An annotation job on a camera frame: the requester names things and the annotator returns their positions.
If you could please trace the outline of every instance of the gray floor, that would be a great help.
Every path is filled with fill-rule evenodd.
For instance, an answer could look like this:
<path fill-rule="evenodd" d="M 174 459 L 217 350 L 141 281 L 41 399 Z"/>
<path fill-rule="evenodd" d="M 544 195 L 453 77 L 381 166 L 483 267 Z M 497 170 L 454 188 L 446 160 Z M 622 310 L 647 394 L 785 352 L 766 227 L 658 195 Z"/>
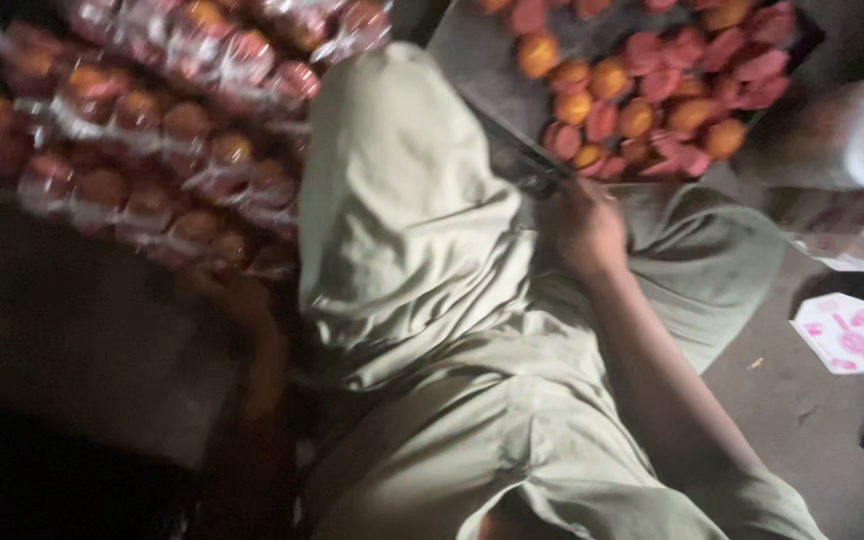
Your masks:
<path fill-rule="evenodd" d="M 799 4 L 829 32 L 799 87 L 864 75 L 864 2 Z M 828 536 L 864 539 L 864 375 L 829 374 L 786 322 L 793 291 L 819 269 L 789 250 L 769 298 L 706 379 Z M 0 204 L 0 400 L 74 433 L 195 464 L 235 365 L 227 329 L 175 305 L 164 282 L 119 248 Z"/>

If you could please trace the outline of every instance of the hand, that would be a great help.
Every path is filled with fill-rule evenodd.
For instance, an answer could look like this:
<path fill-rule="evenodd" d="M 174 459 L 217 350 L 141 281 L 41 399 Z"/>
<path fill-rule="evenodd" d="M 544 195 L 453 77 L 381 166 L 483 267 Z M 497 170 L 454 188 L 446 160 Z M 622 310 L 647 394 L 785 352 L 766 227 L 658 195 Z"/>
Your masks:
<path fill-rule="evenodd" d="M 258 279 L 231 268 L 213 272 L 203 266 L 183 271 L 179 279 L 244 329 L 253 333 L 278 333 L 279 326 L 269 310 L 269 289 Z"/>
<path fill-rule="evenodd" d="M 628 270 L 625 224 L 616 197 L 594 180 L 574 177 L 562 191 L 558 253 L 580 280 Z"/>

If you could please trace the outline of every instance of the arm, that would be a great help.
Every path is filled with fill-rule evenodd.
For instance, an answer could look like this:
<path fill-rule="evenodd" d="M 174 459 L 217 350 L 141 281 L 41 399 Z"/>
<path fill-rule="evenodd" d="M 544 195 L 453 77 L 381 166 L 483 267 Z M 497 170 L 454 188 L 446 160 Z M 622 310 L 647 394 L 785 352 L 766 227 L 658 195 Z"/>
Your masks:
<path fill-rule="evenodd" d="M 609 378 L 656 472 L 686 488 L 728 467 L 761 465 L 735 422 L 683 356 L 629 271 L 614 197 L 584 178 L 570 182 L 558 247 L 582 282 L 602 327 Z"/>
<path fill-rule="evenodd" d="M 286 425 L 288 341 L 269 312 L 269 292 L 240 274 L 212 276 L 193 270 L 186 279 L 254 341 L 233 419 L 219 433 L 205 462 L 206 482 L 196 540 L 288 538 L 295 503 L 295 437 Z"/>

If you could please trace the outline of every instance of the light green kurta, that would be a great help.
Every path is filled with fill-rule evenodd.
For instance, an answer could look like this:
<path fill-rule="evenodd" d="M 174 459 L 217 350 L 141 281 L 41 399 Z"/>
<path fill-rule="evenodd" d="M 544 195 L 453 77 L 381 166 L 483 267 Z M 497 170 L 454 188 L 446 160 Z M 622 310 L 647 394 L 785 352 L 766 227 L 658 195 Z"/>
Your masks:
<path fill-rule="evenodd" d="M 306 481 L 314 538 L 474 540 L 512 489 L 578 538 L 822 538 L 765 470 L 687 494 L 655 478 L 619 419 L 589 301 L 536 269 L 522 194 L 424 52 L 396 43 L 333 68 L 312 122 L 299 300 L 326 352 L 318 381 L 343 391 Z M 783 244 L 706 189 L 623 203 L 630 267 L 705 369 Z"/>

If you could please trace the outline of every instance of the metal tray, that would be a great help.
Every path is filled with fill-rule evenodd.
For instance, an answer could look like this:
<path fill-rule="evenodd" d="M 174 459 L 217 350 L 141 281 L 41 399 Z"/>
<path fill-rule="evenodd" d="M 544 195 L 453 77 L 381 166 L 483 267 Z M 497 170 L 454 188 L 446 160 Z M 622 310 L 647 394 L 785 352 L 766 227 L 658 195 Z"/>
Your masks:
<path fill-rule="evenodd" d="M 798 29 L 788 49 L 790 73 L 826 37 L 800 8 L 797 16 Z M 661 32 L 693 18 L 694 11 L 682 4 L 661 15 L 648 15 L 642 0 L 612 0 L 606 11 L 584 22 L 571 7 L 550 9 L 546 26 L 558 37 L 561 58 L 594 61 L 614 54 L 633 32 Z M 519 72 L 504 11 L 484 15 L 477 0 L 453 0 L 427 49 L 476 116 L 484 119 L 497 174 L 536 193 L 554 191 L 559 180 L 572 174 L 568 164 L 553 158 L 539 142 L 552 117 L 551 97 L 543 80 L 529 80 Z M 751 129 L 765 113 L 739 111 L 736 117 Z"/>

